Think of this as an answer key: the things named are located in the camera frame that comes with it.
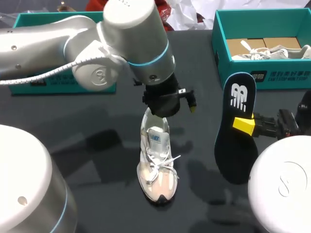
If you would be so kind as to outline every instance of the white sneaker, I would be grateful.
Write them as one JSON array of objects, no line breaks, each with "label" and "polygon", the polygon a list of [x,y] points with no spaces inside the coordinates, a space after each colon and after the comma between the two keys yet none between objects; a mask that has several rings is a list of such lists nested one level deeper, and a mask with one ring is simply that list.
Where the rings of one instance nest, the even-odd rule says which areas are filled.
[{"label": "white sneaker", "polygon": [[232,60],[307,59],[311,57],[309,45],[305,45],[302,49],[289,49],[281,45],[272,49],[251,49],[244,40],[241,41],[241,44],[249,51],[249,54],[235,55]]},{"label": "white sneaker", "polygon": [[177,173],[172,158],[169,125],[166,118],[152,115],[147,108],[140,129],[140,163],[137,175],[145,195],[153,202],[165,203],[177,188]]}]

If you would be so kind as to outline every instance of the table surface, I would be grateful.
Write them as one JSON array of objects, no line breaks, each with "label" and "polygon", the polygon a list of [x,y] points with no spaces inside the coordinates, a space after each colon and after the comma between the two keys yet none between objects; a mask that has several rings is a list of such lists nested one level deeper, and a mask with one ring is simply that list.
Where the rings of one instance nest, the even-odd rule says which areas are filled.
[{"label": "table surface", "polygon": [[[175,199],[154,207],[141,191],[140,124],[144,87],[121,79],[115,95],[11,97],[0,88],[0,124],[26,130],[49,150],[68,182],[79,211],[77,233],[178,232],[263,233],[247,200],[247,186],[220,175],[214,142],[222,90],[211,50],[211,31],[168,33],[176,77],[193,87],[197,110],[182,101],[168,119],[178,180]],[[276,117],[279,108],[296,112],[303,90],[259,91],[255,111]],[[275,140],[256,139],[259,152]]]}]

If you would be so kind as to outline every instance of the shoelace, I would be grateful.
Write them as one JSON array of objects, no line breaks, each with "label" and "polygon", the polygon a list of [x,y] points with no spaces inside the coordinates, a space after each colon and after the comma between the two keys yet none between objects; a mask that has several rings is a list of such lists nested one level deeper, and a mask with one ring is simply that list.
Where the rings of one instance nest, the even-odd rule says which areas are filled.
[{"label": "shoelace", "polygon": [[262,60],[270,58],[270,51],[268,48],[251,49],[251,47],[244,40],[241,41],[241,44],[249,51],[249,54],[251,55],[251,60]]},{"label": "shoelace", "polygon": [[147,156],[152,161],[150,164],[152,172],[150,173],[149,179],[147,180],[147,184],[152,184],[157,179],[160,169],[168,169],[168,170],[172,171],[175,176],[177,176],[176,170],[173,167],[167,166],[167,165],[170,164],[171,162],[173,162],[175,159],[178,159],[181,155],[178,155],[177,157],[172,158],[172,159],[168,159],[169,155],[170,155],[169,152],[161,153],[160,157],[163,158],[163,160],[162,161],[156,161],[155,156],[154,156],[156,152],[151,151],[150,148],[148,148],[146,151],[147,151]]}]

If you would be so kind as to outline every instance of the teal shoebox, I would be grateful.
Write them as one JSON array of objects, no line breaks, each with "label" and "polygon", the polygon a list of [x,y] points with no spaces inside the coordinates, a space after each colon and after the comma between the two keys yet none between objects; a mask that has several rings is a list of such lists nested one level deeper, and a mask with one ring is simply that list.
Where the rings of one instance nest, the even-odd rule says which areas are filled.
[{"label": "teal shoebox", "polygon": [[259,38],[285,37],[295,38],[300,48],[311,45],[309,8],[216,11],[212,48],[222,87],[229,75],[248,72],[256,80],[257,89],[311,88],[311,59],[252,61],[231,59],[231,50],[228,46],[230,39],[247,38],[251,41]]},{"label": "teal shoebox", "polygon": [[[55,13],[22,13],[16,19],[13,28],[25,27],[25,26],[36,26],[48,23],[53,23],[70,16],[83,15],[91,18],[95,22],[103,20],[102,12],[55,12]],[[71,70],[64,71],[58,75],[46,78],[41,82],[26,83],[20,85],[9,86],[13,95],[24,95],[24,94],[77,94],[77,93],[93,93],[82,88],[75,80]],[[113,94],[116,92],[116,85],[108,88],[107,90],[99,93]]]}]

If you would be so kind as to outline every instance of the cable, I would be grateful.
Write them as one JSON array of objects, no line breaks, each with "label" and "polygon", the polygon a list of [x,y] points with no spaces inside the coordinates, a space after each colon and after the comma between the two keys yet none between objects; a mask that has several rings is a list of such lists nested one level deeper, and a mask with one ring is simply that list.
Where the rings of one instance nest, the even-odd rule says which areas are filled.
[{"label": "cable", "polygon": [[70,63],[68,63],[68,64],[66,64],[64,66],[61,66],[61,67],[56,68],[56,69],[53,69],[53,70],[51,70],[49,72],[46,72],[44,74],[36,75],[36,76],[33,76],[33,77],[29,77],[29,78],[15,79],[15,80],[1,80],[0,81],[0,85],[16,85],[16,84],[24,84],[24,83],[35,82],[35,81],[38,81],[38,80],[41,80],[41,79],[48,78],[48,77],[53,76],[55,74],[58,74],[60,72],[63,72],[65,70],[68,70],[68,69],[70,69],[72,67],[75,67],[75,66],[78,66],[78,65],[90,62],[90,61],[94,61],[94,60],[97,60],[97,59],[106,58],[106,57],[107,56],[105,56],[105,55],[101,55],[101,56],[95,56],[95,57],[89,57],[89,58],[86,58],[86,59],[81,59],[81,60],[78,60],[78,61],[70,62]]}]

